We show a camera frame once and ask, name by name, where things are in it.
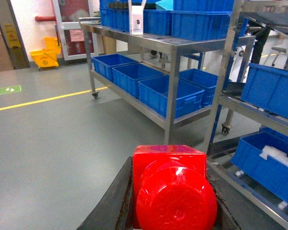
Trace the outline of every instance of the yellow mop bucket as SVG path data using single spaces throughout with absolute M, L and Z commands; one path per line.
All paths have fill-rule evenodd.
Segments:
M 59 66 L 56 52 L 57 50 L 53 49 L 42 49 L 38 51 L 32 51 L 30 54 L 39 68 L 46 68 Z
M 47 49 L 52 49 L 57 55 L 61 52 L 61 43 L 56 37 L 44 37 Z

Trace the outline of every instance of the green floor sticker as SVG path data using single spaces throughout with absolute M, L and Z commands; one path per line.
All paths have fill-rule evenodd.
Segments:
M 0 95 L 8 94 L 12 92 L 21 92 L 21 85 L 15 85 L 10 87 L 0 88 Z

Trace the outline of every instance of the door frame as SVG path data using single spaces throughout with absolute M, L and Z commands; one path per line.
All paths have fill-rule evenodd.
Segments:
M 55 17 L 57 20 L 57 26 L 58 26 L 58 31 L 59 31 L 59 35 L 60 35 L 61 44 L 62 44 L 62 51 L 63 51 L 64 60 L 70 61 L 70 60 L 86 58 L 86 53 L 69 55 L 67 43 L 66 43 L 66 39 L 65 39 L 65 31 L 81 30 L 79 22 L 68 22 L 68 23 L 62 22 L 59 1 L 58 0 L 52 0 L 52 4 L 53 4 L 53 8 L 54 8 Z M 90 13 L 91 17 L 94 14 L 93 4 L 94 4 L 93 0 L 88 0 L 88 7 L 89 7 L 89 11 L 90 11 L 89 13 Z M 94 33 L 92 33 L 92 40 L 93 40 L 94 53 L 91 53 L 91 56 L 93 57 L 93 56 L 98 55 L 97 35 Z
M 26 52 L 25 47 L 24 47 L 23 39 L 22 39 L 21 34 L 20 34 L 20 30 L 19 30 L 19 27 L 18 27 L 18 24 L 17 24 L 17 20 L 16 20 L 16 17 L 15 17 L 15 14 L 14 14 L 14 10 L 13 10 L 12 4 L 11 4 L 11 0 L 6 0 L 6 1 L 8 3 L 9 10 L 10 10 L 10 13 L 11 13 L 11 16 L 12 16 L 12 19 L 13 19 L 14 28 L 16 30 L 19 42 L 21 44 L 21 49 L 22 49 L 22 51 L 24 53 L 26 67 L 29 68 L 30 67 L 30 62 L 29 62 L 29 59 L 28 59 L 28 56 L 27 56 L 27 52 Z M 2 26 L 1 26 L 1 24 L 0 24 L 0 32 L 1 32 L 1 36 L 2 36 L 4 44 L 5 44 L 5 47 L 6 47 L 7 51 L 8 51 L 10 60 L 12 62 L 13 68 L 15 69 L 15 65 L 14 65 L 14 62 L 13 62 L 12 54 L 11 54 L 9 45 L 8 45 L 8 43 L 6 41 L 6 38 L 4 36 L 4 30 L 3 30 Z

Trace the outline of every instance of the metal shelf rail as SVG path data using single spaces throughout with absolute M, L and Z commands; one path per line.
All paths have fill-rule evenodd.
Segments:
M 208 156 L 213 152 L 213 140 L 222 106 L 288 136 L 287 119 L 261 111 L 248 103 L 242 102 L 239 99 L 232 98 L 223 93 L 227 87 L 227 84 L 225 83 L 229 78 L 234 54 L 237 50 L 238 35 L 240 34 L 243 19 L 245 17 L 258 23 L 262 23 L 262 25 L 268 25 L 269 27 L 288 35 L 288 0 L 235 0 L 219 71 L 216 93 L 211 107 L 210 121 L 204 139 L 203 149 L 206 151 Z M 270 204 L 265 202 L 264 199 L 256 197 L 255 192 L 250 188 L 243 186 L 243 184 L 239 183 L 238 180 L 233 179 L 226 168 L 222 167 L 211 158 L 208 164 L 245 197 L 288 230 L 288 218 L 286 215 L 280 215 L 279 212 L 276 211 L 275 206 L 270 206 Z
M 172 130 L 190 122 L 196 121 L 200 118 L 203 118 L 210 113 L 210 106 L 202 108 L 198 111 L 195 111 L 191 114 L 185 115 L 183 117 L 175 118 L 175 107 L 176 107 L 176 98 L 177 98 L 177 87 L 178 87 L 178 78 L 180 70 L 180 57 L 196 53 L 205 53 L 208 51 L 220 50 L 224 48 L 225 39 L 219 40 L 210 40 L 210 41 L 201 41 L 194 42 L 190 40 L 184 40 L 180 38 L 174 38 L 171 36 L 158 36 L 154 34 L 144 34 L 144 35 L 132 35 L 127 32 L 121 32 L 118 30 L 111 29 L 109 27 L 96 25 L 90 22 L 81 22 L 80 26 L 84 31 L 85 37 L 85 46 L 87 47 L 87 63 L 89 68 L 89 76 L 92 87 L 92 94 L 96 96 L 98 92 L 95 90 L 94 79 L 99 80 L 103 84 L 109 87 L 110 90 L 113 90 L 117 93 L 122 99 L 126 100 L 133 107 L 138 109 L 160 127 L 165 130 L 164 144 L 169 144 L 171 142 Z M 136 98 L 133 98 L 124 90 L 120 89 L 112 82 L 108 81 L 98 73 L 93 70 L 91 55 L 89 53 L 89 33 L 95 33 L 102 36 L 111 37 L 117 40 L 121 40 L 130 44 L 134 44 L 140 47 L 153 49 L 164 54 L 171 55 L 170 63 L 170 80 L 169 80 L 169 90 L 168 90 L 168 109 L 167 117 L 163 118 L 157 114 L 152 109 L 148 108 L 146 105 L 141 103 Z M 252 47 L 254 41 L 253 36 L 241 37 L 238 41 L 239 46 Z M 246 69 L 247 62 L 244 62 L 241 68 Z

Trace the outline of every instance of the blue plastic crate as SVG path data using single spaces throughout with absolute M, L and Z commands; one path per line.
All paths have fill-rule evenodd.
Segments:
M 199 69 L 189 69 L 180 72 L 179 77 L 205 90 L 202 99 L 203 107 L 212 104 L 216 91 L 217 75 Z
M 113 67 L 137 63 L 137 61 L 120 54 L 93 57 L 95 71 L 113 82 Z
M 245 35 L 246 29 L 248 27 L 248 23 L 249 23 L 249 19 L 244 18 L 243 24 L 242 24 L 242 28 L 241 28 L 241 32 L 240 32 L 240 37 L 243 37 Z
M 288 156 L 288 143 L 266 132 L 240 138 L 231 162 L 251 178 L 288 203 L 288 167 L 268 156 L 259 156 L 265 145 L 272 146 Z
M 116 2 L 116 0 L 99 0 L 99 8 L 100 9 L 107 9 L 109 8 L 109 3 Z
M 163 10 L 144 10 L 144 33 L 171 35 L 171 13 Z
M 174 0 L 175 11 L 229 12 L 235 0 Z
M 172 36 L 193 41 L 226 38 L 230 12 L 172 11 Z
M 156 9 L 157 10 L 174 10 L 174 2 L 173 0 L 161 0 L 156 2 Z
M 113 28 L 129 32 L 129 10 L 128 9 L 111 9 Z
M 162 72 L 140 63 L 113 68 L 114 84 L 136 98 L 139 97 L 139 81 L 161 75 Z
M 288 137 L 287 136 L 285 136 L 284 134 L 281 134 L 281 133 L 279 133 L 279 132 L 277 132 L 277 131 L 275 131 L 275 130 L 273 130 L 271 128 L 264 127 L 264 128 L 261 128 L 260 130 L 264 131 L 264 132 L 267 132 L 267 133 L 270 133 L 273 136 L 276 136 L 276 137 L 284 140 L 285 142 L 288 142 Z
M 159 0 L 146 0 L 146 3 L 156 3 Z M 132 0 L 132 2 L 142 3 L 142 0 Z
M 288 119 L 288 71 L 251 63 L 241 99 Z
M 140 101 L 163 117 L 167 116 L 169 76 L 150 78 L 139 82 Z M 179 80 L 175 118 L 201 108 L 204 90 Z
M 100 9 L 101 25 L 113 27 L 112 10 Z

